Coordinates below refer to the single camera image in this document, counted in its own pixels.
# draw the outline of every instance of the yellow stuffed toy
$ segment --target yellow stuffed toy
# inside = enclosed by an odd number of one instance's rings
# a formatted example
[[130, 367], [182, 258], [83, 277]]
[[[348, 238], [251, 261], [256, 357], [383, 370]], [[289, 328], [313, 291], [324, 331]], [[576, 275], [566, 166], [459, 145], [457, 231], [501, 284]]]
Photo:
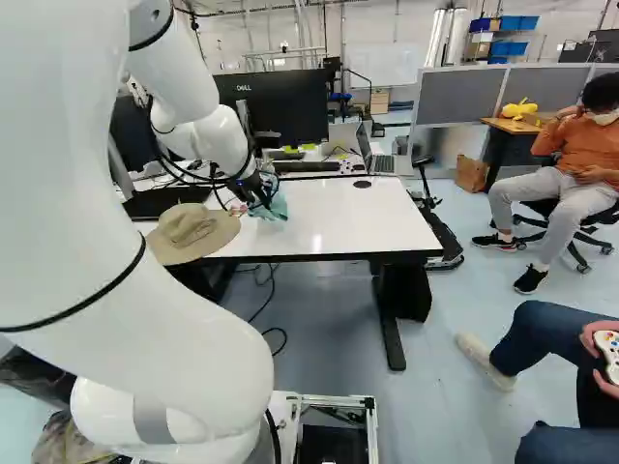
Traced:
[[522, 119], [522, 115], [525, 113], [536, 113], [538, 110], [538, 105], [536, 103], [526, 103], [527, 100], [528, 98], [525, 97], [518, 104], [506, 104], [505, 106], [503, 106], [501, 116], [503, 116], [504, 118], [513, 119], [514, 121], [519, 121]]

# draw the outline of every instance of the blue bin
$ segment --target blue bin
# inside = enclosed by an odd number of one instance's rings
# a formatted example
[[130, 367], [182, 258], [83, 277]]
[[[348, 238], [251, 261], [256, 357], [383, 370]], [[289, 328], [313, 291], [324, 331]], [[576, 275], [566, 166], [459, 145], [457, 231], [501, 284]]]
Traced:
[[502, 16], [501, 30], [502, 31], [519, 31], [522, 16]]
[[489, 65], [506, 65], [508, 62], [507, 56], [490, 56], [487, 60]]
[[511, 45], [509, 42], [494, 42], [490, 47], [490, 55], [507, 56], [510, 54]]
[[468, 28], [468, 32], [483, 32], [490, 30], [490, 18], [480, 17], [479, 19], [473, 19], [471, 25]]
[[520, 30], [533, 31], [537, 27], [539, 19], [539, 16], [523, 16], [520, 22]]
[[526, 52], [526, 46], [529, 42], [513, 42], [510, 43], [510, 51], [508, 55], [523, 55]]

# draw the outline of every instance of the teal cloth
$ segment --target teal cloth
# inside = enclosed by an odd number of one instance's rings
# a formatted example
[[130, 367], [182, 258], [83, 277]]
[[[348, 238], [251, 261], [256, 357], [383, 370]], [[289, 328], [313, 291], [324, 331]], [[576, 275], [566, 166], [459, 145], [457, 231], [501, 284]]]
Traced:
[[250, 205], [248, 215], [252, 218], [263, 218], [271, 221], [288, 220], [288, 204], [283, 196], [283, 192], [279, 189], [279, 184], [280, 181], [276, 179], [269, 192], [269, 194], [272, 194], [273, 191], [276, 192], [271, 199], [271, 210], [267, 210], [262, 204], [258, 204], [255, 207]]

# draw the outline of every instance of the white sneaker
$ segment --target white sneaker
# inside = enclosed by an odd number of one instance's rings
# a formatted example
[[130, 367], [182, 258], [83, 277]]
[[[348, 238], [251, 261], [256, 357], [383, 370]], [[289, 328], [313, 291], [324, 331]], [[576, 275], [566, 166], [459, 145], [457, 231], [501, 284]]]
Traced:
[[503, 375], [490, 363], [490, 350], [485, 347], [478, 337], [471, 333], [457, 333], [456, 345], [469, 360], [484, 370], [496, 388], [502, 392], [512, 392], [514, 390], [516, 377]]

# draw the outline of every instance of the face mask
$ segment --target face mask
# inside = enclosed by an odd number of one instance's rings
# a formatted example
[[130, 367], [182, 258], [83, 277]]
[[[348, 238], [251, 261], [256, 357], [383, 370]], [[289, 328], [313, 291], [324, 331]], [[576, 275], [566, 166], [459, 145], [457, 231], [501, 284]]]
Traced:
[[619, 108], [606, 114], [589, 113], [589, 117], [599, 126], [608, 126], [619, 119]]

